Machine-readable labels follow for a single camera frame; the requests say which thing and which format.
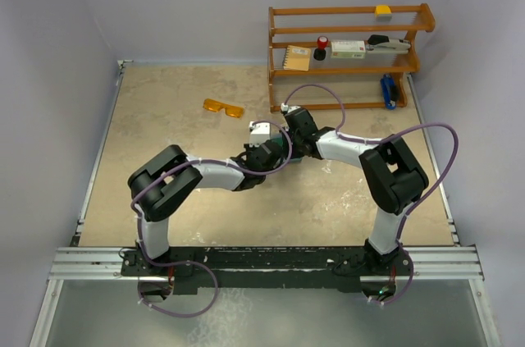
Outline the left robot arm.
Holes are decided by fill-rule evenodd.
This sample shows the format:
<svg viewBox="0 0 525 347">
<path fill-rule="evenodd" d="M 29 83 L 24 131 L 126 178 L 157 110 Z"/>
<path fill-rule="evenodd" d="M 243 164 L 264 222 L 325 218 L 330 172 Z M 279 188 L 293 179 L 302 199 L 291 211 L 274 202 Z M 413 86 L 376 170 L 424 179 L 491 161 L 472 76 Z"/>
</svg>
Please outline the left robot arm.
<svg viewBox="0 0 525 347">
<path fill-rule="evenodd" d="M 288 141 L 272 139 L 226 160 L 201 159 L 170 145 L 131 174 L 131 207 L 137 212 L 140 266 L 151 275 L 169 263 L 169 217 L 197 189 L 243 191 L 262 184 L 291 157 Z"/>
</svg>

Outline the grey glasses case green lining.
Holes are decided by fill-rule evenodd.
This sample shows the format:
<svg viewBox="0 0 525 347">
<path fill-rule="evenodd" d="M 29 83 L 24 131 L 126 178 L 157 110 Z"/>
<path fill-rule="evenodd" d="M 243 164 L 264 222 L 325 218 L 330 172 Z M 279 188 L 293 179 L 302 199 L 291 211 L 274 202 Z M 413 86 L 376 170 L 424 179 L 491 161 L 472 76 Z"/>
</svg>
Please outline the grey glasses case green lining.
<svg viewBox="0 0 525 347">
<path fill-rule="evenodd" d="M 288 141 L 285 135 L 282 134 L 281 132 L 273 134 L 271 136 L 271 141 L 275 144 L 280 145 L 282 149 L 282 155 L 279 159 L 279 162 L 276 164 L 276 167 L 286 164 L 285 160 L 288 157 L 289 148 L 288 148 Z M 294 150 L 292 152 L 292 156 L 291 156 L 291 159 L 289 160 L 289 163 L 298 163 L 298 162 L 301 162 L 302 159 L 303 157 L 297 151 Z"/>
</svg>

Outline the orange sunglasses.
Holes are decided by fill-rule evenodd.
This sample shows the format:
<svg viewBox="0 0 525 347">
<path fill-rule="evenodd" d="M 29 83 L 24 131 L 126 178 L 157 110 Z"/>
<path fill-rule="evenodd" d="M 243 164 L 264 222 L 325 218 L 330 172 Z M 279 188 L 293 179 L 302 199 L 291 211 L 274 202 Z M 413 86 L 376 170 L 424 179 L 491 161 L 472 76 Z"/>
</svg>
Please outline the orange sunglasses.
<svg viewBox="0 0 525 347">
<path fill-rule="evenodd" d="M 234 118 L 242 118 L 244 115 L 243 107 L 230 105 L 228 103 L 217 101 L 211 98 L 206 98 L 203 101 L 203 109 L 215 113 L 223 111 L 227 116 Z"/>
</svg>

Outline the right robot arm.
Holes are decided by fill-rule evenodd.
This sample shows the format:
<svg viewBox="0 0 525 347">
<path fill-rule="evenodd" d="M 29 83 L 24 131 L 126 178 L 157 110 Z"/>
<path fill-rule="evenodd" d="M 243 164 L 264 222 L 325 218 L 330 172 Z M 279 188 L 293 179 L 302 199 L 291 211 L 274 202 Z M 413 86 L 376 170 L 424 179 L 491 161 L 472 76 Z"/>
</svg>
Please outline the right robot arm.
<svg viewBox="0 0 525 347">
<path fill-rule="evenodd" d="M 387 141 L 341 137 L 331 127 L 318 128 L 310 112 L 299 106 L 281 106 L 293 144 L 293 154 L 337 161 L 363 171 L 377 205 L 372 233 L 363 246 L 366 268 L 383 274 L 399 252 L 401 227 L 409 207 L 428 187 L 429 180 L 409 146 L 401 138 Z"/>
</svg>

